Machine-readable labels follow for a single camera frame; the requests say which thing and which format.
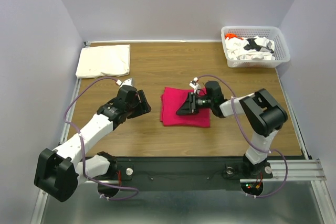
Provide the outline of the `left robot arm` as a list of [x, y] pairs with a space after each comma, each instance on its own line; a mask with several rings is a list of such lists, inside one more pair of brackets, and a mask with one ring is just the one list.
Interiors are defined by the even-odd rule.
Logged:
[[120, 176], [117, 159], [100, 152], [87, 159], [96, 143], [127, 119], [147, 114], [151, 107], [143, 90], [122, 85], [117, 96], [102, 105], [92, 119], [68, 141], [53, 150], [44, 149], [38, 157], [34, 184], [60, 202], [68, 200], [78, 185], [97, 176]]

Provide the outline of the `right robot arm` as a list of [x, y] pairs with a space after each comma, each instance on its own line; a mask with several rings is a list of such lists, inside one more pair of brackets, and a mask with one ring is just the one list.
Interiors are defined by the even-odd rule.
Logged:
[[253, 177], [264, 172], [268, 154], [271, 153], [271, 143], [288, 119], [285, 109], [266, 89], [240, 98], [226, 99], [217, 81], [206, 82], [204, 91], [199, 88], [197, 82], [198, 79], [194, 79], [190, 83], [194, 90], [187, 94], [176, 115], [194, 115], [202, 109], [210, 109], [218, 118], [233, 115], [236, 121], [239, 121], [238, 115], [244, 114], [254, 132], [251, 140], [242, 133], [249, 144], [243, 156], [242, 173]]

